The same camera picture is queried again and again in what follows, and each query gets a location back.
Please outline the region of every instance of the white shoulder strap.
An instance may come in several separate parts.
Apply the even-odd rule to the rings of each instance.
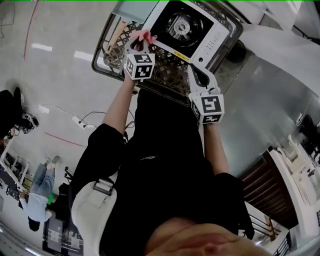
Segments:
[[[100,240],[116,200],[117,191],[104,179],[88,183],[76,195],[71,217],[83,238],[84,256],[99,256]]]

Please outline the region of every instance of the white marker cube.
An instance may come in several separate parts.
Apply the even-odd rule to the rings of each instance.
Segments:
[[[135,53],[126,56],[124,68],[132,80],[149,79],[156,63],[154,53]]]
[[[206,95],[196,96],[189,95],[191,108],[200,124],[219,123],[225,114],[224,96]]]

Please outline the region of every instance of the blue jeans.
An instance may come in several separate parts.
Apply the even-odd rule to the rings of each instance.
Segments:
[[[49,198],[55,184],[55,173],[42,163],[36,169],[30,193]]]

